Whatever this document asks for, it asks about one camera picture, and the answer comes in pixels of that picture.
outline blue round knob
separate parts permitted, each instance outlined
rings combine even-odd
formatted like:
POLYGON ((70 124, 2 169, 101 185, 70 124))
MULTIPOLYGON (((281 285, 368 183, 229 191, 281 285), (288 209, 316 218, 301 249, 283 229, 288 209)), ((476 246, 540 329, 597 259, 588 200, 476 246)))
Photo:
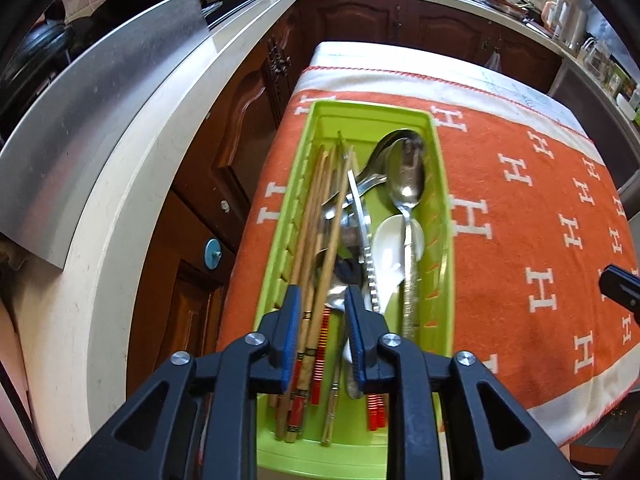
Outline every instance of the blue round knob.
POLYGON ((220 263, 220 258, 222 258, 222 247, 217 238, 212 238, 204 246, 204 264, 207 269, 213 270, 220 263))

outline stack of plates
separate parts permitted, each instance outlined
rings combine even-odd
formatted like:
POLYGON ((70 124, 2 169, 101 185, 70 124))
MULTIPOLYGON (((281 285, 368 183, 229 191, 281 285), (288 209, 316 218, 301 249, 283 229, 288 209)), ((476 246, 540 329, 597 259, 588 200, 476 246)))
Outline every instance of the stack of plates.
POLYGON ((527 9, 523 9, 516 0, 484 0, 484 3, 519 21, 523 21, 527 17, 527 9))

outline green plastic tray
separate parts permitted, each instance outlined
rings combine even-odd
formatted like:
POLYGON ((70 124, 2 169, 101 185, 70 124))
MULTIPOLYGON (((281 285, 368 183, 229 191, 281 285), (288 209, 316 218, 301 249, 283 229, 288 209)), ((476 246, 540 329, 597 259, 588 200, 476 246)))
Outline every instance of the green plastic tray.
MULTIPOLYGON (((407 108, 335 100, 321 100, 312 105, 271 245, 255 317, 256 328, 260 318, 281 306, 284 300, 310 172, 319 147, 335 144, 340 132, 347 145, 353 145, 362 168, 376 143, 399 128, 415 130, 426 145, 426 186, 422 201, 414 210, 414 218, 423 228, 426 245, 418 263, 421 324, 418 344, 423 350, 451 355, 454 277, 447 180, 433 118, 427 113, 407 108)), ((373 233, 385 218, 398 214, 386 195, 385 186, 377 186, 365 198, 373 233)), ((398 295, 395 294, 385 313, 386 322, 394 332, 399 331, 399 309, 398 295)), ((332 314, 329 326, 320 404, 307 407, 303 438, 293 444, 277 440, 274 435, 275 410, 268 406, 266 396, 259 399, 258 466, 326 480, 382 480, 386 478, 386 428, 368 431, 366 401, 351 400, 344 391, 344 380, 340 383, 333 443, 330 446, 320 444, 334 357, 339 351, 336 339, 342 320, 337 316, 332 314)))

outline countertop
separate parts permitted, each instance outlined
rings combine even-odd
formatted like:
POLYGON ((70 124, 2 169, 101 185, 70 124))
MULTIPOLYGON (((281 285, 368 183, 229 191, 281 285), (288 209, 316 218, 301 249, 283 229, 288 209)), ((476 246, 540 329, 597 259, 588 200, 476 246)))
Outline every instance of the countertop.
MULTIPOLYGON (((295 1, 257 0, 214 28, 146 102, 111 153, 64 271, 34 258, 18 274, 12 303, 31 403, 56 472, 125 400, 138 280, 191 140, 232 74, 295 1)), ((553 41, 475 2, 425 1, 501 23, 565 56, 553 41)))

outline plastic bag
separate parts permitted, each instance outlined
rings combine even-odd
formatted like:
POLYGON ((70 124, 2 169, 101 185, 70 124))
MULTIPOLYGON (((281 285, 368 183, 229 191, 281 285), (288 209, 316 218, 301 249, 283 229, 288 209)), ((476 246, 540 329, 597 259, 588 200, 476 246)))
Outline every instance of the plastic bag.
POLYGON ((502 73, 502 67, 500 66, 500 54, 498 54, 497 50, 494 49, 494 53, 491 54, 489 61, 486 62, 484 67, 499 74, 502 73))

